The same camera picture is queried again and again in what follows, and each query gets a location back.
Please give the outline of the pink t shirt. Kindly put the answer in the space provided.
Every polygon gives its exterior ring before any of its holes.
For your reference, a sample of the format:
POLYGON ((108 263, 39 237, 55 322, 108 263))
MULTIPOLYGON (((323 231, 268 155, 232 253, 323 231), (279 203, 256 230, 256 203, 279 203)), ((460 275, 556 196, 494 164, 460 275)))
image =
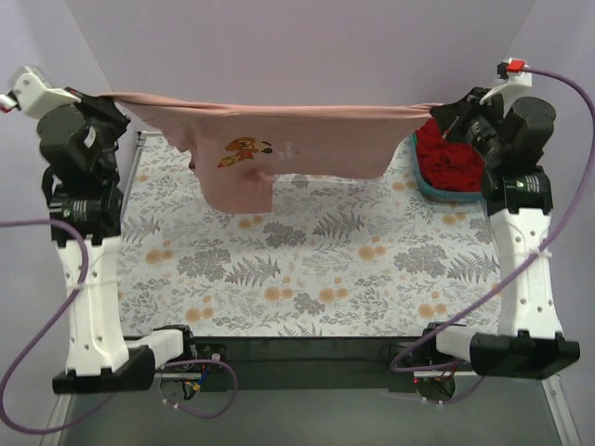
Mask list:
POLYGON ((269 213, 280 175, 382 177, 398 145, 429 120, 432 107, 247 106, 116 92, 109 97, 187 152, 206 202, 235 215, 269 213))

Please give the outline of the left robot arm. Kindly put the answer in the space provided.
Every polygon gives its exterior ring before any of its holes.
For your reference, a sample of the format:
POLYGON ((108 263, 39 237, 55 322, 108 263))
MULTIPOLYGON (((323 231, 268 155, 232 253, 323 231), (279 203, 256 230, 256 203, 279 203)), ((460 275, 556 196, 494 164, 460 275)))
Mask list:
POLYGON ((167 362, 197 362, 186 328, 158 329, 127 343, 120 323, 117 257, 124 195, 115 153, 129 119, 111 98, 57 89, 36 132, 48 167, 42 180, 69 299, 69 351, 52 380, 55 394, 147 390, 167 362))

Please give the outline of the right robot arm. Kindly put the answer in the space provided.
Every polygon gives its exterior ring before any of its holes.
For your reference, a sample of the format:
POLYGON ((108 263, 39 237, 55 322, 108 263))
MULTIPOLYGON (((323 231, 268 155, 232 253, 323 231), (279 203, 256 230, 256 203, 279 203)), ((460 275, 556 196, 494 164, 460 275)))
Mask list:
POLYGON ((467 142, 483 159, 482 196, 502 277, 495 334, 454 324, 425 341, 421 360, 442 369, 452 359, 480 376, 546 379, 580 358, 578 342, 563 334, 551 289, 551 183, 539 161, 553 134, 555 109, 545 100, 474 87, 455 103, 430 112, 443 138, 467 142))

